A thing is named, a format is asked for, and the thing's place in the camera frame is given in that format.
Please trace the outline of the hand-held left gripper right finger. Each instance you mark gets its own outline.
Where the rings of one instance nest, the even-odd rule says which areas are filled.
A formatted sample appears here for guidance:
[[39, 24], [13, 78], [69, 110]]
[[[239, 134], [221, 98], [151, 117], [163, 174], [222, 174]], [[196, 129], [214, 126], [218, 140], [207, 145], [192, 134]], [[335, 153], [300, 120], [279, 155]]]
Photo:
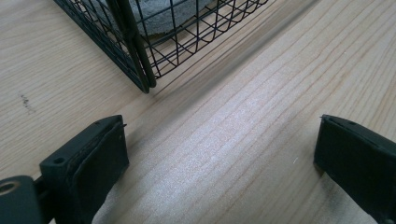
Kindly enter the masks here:
[[356, 122], [321, 117], [314, 164], [379, 224], [396, 224], [396, 143]]

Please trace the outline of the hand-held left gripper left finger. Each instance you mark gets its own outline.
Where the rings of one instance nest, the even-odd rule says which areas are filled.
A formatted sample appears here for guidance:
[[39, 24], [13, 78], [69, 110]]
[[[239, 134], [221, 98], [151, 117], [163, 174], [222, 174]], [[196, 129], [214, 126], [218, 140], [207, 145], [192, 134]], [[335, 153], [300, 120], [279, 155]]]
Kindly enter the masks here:
[[129, 166], [121, 115], [100, 119], [40, 163], [57, 224], [91, 224]]

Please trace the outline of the black wire mesh basket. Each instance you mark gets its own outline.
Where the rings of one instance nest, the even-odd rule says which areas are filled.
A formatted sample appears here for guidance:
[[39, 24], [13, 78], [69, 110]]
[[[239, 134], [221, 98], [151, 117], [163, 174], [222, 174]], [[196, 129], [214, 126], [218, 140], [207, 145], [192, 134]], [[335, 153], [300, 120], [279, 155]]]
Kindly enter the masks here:
[[129, 0], [53, 0], [144, 93], [270, 0], [214, 0], [169, 33], [140, 34]]

